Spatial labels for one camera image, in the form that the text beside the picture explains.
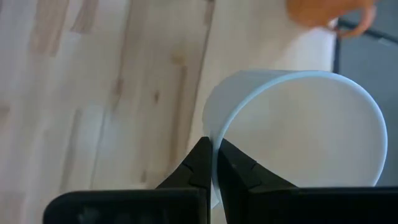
white plastic cup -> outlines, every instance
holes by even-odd
[[[299,187],[374,186],[386,160],[378,105],[358,84],[330,72],[238,72],[214,88],[202,119],[219,200],[223,138]]]

wooden floor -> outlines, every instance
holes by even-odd
[[[266,2],[0,0],[0,223],[40,223],[72,190],[156,186],[235,71],[330,69],[327,54],[294,53],[324,46],[302,35],[329,37],[272,25]]]

orange object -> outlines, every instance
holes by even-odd
[[[289,17],[306,27],[326,27],[329,22],[355,9],[363,10],[359,25],[347,32],[333,29],[340,37],[361,35],[373,23],[376,17],[375,0],[286,0]]]

dark gray surface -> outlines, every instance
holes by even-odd
[[[388,33],[398,38],[398,0],[380,0],[377,5],[377,17],[373,29]],[[343,16],[351,22],[359,22],[360,11]]]
[[[343,40],[340,73],[365,88],[381,108],[389,140],[378,185],[398,185],[398,45],[366,36]]]

